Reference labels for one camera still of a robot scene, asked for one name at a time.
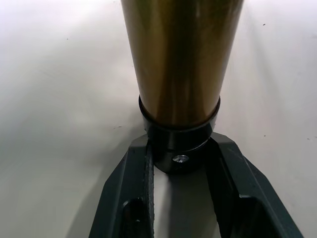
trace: white background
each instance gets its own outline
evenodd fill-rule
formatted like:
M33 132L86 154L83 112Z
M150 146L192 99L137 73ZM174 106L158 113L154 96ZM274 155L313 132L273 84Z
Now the white background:
M216 122L307 238L317 234L316 12L314 0L246 0ZM118 0L0 1L1 238L88 237L105 180L144 134L137 99ZM171 179L155 180L157 238L171 223L186 237L217 233L203 173L172 179L184 198L173 221Z

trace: brass telescope tube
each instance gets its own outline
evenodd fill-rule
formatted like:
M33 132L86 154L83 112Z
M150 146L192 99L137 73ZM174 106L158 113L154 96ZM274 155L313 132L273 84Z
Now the brass telescope tube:
M169 128L217 106L243 0L121 0L144 110Z

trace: telescope tube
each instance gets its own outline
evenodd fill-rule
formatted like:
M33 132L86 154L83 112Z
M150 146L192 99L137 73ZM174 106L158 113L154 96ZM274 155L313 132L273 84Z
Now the telescope tube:
M142 105L193 128L219 101L243 0L121 0Z

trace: white surface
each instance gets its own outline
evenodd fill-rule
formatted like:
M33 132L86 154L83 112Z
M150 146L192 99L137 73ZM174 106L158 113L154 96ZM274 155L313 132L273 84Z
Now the white surface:
M313 0L245 2L216 125L307 238L317 234L316 12ZM105 180L144 133L120 2L2 0L0 19L0 237L86 238ZM168 237L171 183L155 180L156 238ZM180 208L205 203L201 191ZM203 225L193 210L179 216L187 234L216 232L212 214Z

